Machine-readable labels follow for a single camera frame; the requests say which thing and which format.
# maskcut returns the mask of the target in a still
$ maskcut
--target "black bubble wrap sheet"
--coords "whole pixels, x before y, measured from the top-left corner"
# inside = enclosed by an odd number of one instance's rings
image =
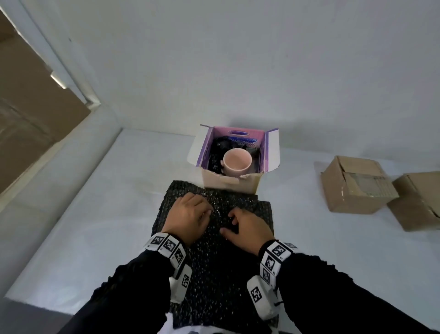
[[[259,274],[258,258],[220,235],[221,227],[237,232],[227,214],[235,207],[244,208],[263,218],[273,231],[269,202],[257,195],[203,189],[184,181],[169,186],[153,225],[152,234],[160,232],[175,200],[192,192],[202,195],[214,208],[206,232],[187,250],[186,263],[192,277],[181,304],[171,303],[173,328],[216,326],[237,333],[270,333],[269,325],[278,326],[278,317],[269,321],[259,318],[246,288],[247,281]]]

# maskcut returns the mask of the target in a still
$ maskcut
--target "black sleeve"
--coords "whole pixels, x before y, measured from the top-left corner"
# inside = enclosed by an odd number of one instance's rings
[[[270,244],[261,248],[260,260]],[[318,256],[289,256],[281,265],[277,287],[287,315],[302,334],[432,333]]]
[[[60,334],[154,333],[166,321],[174,268],[158,252],[144,251],[119,266]]]

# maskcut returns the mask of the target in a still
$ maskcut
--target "white table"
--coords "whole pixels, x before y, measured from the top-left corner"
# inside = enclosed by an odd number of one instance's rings
[[[119,264],[139,254],[172,180],[202,185],[186,162],[192,137],[124,130],[6,297],[74,314]],[[327,210],[319,173],[327,153],[281,149],[264,175],[275,236],[335,264],[355,282],[425,325],[440,329],[440,231],[407,233],[383,208],[374,215]],[[432,168],[380,160],[392,177]],[[280,329],[293,325],[281,314]]]

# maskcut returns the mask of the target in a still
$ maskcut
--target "pink mug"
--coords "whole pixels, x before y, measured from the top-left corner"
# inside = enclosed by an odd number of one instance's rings
[[[227,151],[220,164],[224,167],[222,172],[226,176],[238,178],[247,174],[252,165],[252,156],[242,148],[232,148]]]

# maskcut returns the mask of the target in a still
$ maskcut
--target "cardboard box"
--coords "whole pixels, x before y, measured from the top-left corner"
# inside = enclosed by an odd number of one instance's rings
[[[245,142],[248,147],[260,149],[260,159],[256,161],[253,173],[232,178],[208,170],[209,152],[214,138],[229,136],[233,140]],[[200,167],[205,188],[227,189],[238,193],[255,194],[264,173],[279,166],[278,128],[263,130],[233,128],[228,126],[200,125],[188,153],[188,162]]]
[[[0,193],[90,111],[0,11]]]
[[[321,174],[332,212],[371,214],[399,197],[377,161],[335,156]]]
[[[393,185],[400,198],[388,207],[405,231],[440,228],[440,171],[404,174]]]

